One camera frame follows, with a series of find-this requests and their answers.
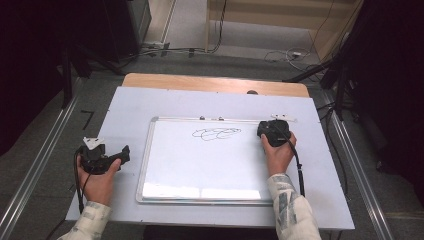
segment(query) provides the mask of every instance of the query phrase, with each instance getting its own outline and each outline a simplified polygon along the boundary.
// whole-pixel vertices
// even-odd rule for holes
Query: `person's left hand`
[[[106,206],[109,206],[110,198],[112,197],[113,192],[113,177],[118,171],[119,166],[121,165],[121,159],[116,159],[109,167],[109,170],[102,175],[91,175],[88,178],[89,174],[84,171],[81,166],[81,157],[77,158],[78,166],[78,177],[80,182],[80,188],[82,189],[85,182],[88,182],[85,185],[84,195],[88,201],[97,202]]]

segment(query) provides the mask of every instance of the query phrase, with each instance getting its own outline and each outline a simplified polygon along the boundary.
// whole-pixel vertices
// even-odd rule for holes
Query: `hand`
[[[80,188],[84,187],[90,174],[84,171],[81,166],[81,157],[77,158],[78,177]],[[109,167],[109,170],[102,175],[91,175],[85,185],[84,195],[88,201],[97,202],[109,206],[113,192],[113,177],[121,166],[121,159],[116,159]]]
[[[293,146],[296,146],[296,137],[293,132],[290,133],[291,137],[289,141],[293,144]],[[294,156],[289,143],[284,143],[279,147],[272,147],[265,134],[261,135],[261,140],[265,150],[269,176],[277,173],[286,173],[290,161]]]

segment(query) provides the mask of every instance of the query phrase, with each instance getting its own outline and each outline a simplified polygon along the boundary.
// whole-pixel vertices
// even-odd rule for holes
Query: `black controller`
[[[289,124],[284,120],[261,121],[257,135],[261,137],[262,134],[265,134],[269,144],[273,147],[283,145],[291,137]]]
[[[106,146],[104,144],[100,144],[93,150],[88,149],[87,146],[82,146],[80,154],[81,165],[84,171],[93,175],[101,175],[109,170],[110,165],[116,159],[121,159],[121,165],[130,160],[130,148],[128,145],[122,149],[122,152],[110,157],[105,155],[105,148]]]

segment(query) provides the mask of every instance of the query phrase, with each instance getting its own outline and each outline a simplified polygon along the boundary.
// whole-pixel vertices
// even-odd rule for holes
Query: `sleeve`
[[[268,189],[273,200],[278,239],[321,239],[311,206],[296,192],[287,174],[271,176]]]
[[[96,202],[87,202],[80,218],[69,233],[58,240],[99,240],[112,209]]]

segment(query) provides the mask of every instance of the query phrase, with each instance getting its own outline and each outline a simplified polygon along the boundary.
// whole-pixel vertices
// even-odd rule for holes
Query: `floor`
[[[203,19],[200,11],[204,4],[205,1],[177,0],[164,42],[169,42],[170,47],[173,48],[203,47],[203,23],[200,20],[185,19],[184,15],[188,14],[184,14],[184,11],[193,7],[196,11],[190,11],[194,12],[190,14],[190,17],[197,16],[198,19]],[[211,24],[211,29],[214,29],[214,23]],[[189,58],[186,53],[168,53],[164,57],[140,56],[123,70],[142,73],[225,76],[264,81],[281,81],[302,72],[284,61],[284,54],[293,47],[308,48],[310,46],[311,39],[303,30],[255,27],[224,23],[222,45],[214,55],[196,54],[192,58]],[[268,54],[267,56],[267,53],[273,51],[281,53],[276,52],[276,55]],[[267,57],[272,57],[274,60],[282,58],[282,60],[266,61]],[[292,63],[301,69],[306,69],[310,64],[318,62],[313,53],[302,60]],[[25,204],[23,204],[22,212],[18,212],[19,219],[12,223],[15,227],[9,239],[45,239],[68,211],[74,195],[71,163],[73,153],[82,143],[81,139],[84,136],[98,134],[115,89],[122,84],[123,80],[123,77],[115,76],[107,70],[96,69],[97,71],[90,79],[78,80],[81,81],[80,85],[76,85],[78,99],[75,100],[73,109],[70,109],[69,119],[47,156],[48,162],[42,167],[44,170],[34,188],[31,189],[31,196],[23,201]],[[319,77],[320,75],[302,81],[307,85],[317,107],[327,104],[326,96],[332,95],[331,91],[322,90],[319,87],[317,84]],[[61,101],[61,94],[52,99],[43,112],[28,126],[15,146],[8,153],[0,156],[1,215],[6,213],[10,200],[25,180],[27,171],[34,162],[37,163],[39,160],[37,155],[45,140],[49,138],[50,129],[55,126],[58,116],[63,114],[60,110]],[[82,111],[95,111],[84,130],[82,129],[87,123],[87,114]],[[325,113],[325,108],[319,111],[320,116],[324,116]],[[378,156],[371,147],[367,133],[356,122],[354,112],[345,111],[344,117],[350,140],[386,216],[392,239],[424,239],[423,207],[416,199],[412,186],[400,176],[376,171]],[[326,131],[325,121],[322,123],[323,130]],[[328,126],[329,135],[335,143],[335,148],[331,146],[330,149],[341,184],[343,185],[344,179],[347,179],[347,201],[356,226],[356,230],[343,232],[340,239],[390,239],[382,238],[375,231],[337,129],[334,124]],[[335,149],[338,149],[340,160]],[[0,233],[4,230],[3,224],[2,222]],[[53,237],[66,233],[72,225],[73,222],[65,222],[57,229]],[[141,239],[143,230],[144,227],[141,225],[110,222],[102,239]],[[332,239],[336,238],[337,232],[321,231],[321,236],[323,239]]]

